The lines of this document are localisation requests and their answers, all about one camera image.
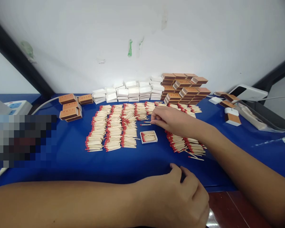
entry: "stack of matchboxes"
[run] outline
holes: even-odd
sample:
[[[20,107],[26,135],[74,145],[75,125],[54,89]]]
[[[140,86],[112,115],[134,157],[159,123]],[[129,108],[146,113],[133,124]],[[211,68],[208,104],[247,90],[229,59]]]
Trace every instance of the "stack of matchboxes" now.
[[[208,80],[195,74],[163,73],[161,78],[161,85],[165,88],[161,100],[165,104],[196,105],[211,93],[207,88],[200,87]]]
[[[67,122],[81,119],[82,108],[81,105],[87,105],[93,103],[91,94],[76,97],[70,93],[59,97],[59,103],[62,104],[62,111],[60,112],[59,118]]]

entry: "pixelated area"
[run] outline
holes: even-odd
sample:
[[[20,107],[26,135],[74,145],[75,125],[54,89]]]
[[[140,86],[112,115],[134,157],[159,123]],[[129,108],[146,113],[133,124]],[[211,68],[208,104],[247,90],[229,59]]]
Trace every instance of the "pixelated area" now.
[[[56,124],[56,115],[0,115],[0,168],[50,167]]]

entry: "power strip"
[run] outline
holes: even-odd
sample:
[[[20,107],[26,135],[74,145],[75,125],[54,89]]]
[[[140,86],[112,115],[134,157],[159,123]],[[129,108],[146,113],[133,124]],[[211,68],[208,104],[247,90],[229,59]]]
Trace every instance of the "power strip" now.
[[[28,101],[12,101],[4,103],[12,110],[9,115],[27,115],[33,107]]]

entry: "white wall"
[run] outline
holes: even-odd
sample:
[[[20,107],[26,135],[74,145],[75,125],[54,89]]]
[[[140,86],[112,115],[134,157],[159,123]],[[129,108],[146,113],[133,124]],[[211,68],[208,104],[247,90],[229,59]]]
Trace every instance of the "white wall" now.
[[[0,93],[39,93],[1,53]]]
[[[32,45],[55,92],[162,73],[195,73],[222,91],[252,85],[285,60],[285,0],[0,0],[0,24]]]
[[[268,94],[268,97],[283,96],[285,96],[285,77],[275,83]],[[264,106],[285,119],[285,98],[267,100]]]

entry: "forearm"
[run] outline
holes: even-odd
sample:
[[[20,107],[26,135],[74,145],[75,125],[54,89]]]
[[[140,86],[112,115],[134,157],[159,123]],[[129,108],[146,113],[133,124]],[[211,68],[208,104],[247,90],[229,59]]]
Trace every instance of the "forearm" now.
[[[216,129],[211,129],[211,137],[200,140],[268,221],[279,227],[285,224],[284,177],[237,147]]]
[[[50,181],[0,187],[0,227],[133,227],[136,215],[130,185]]]

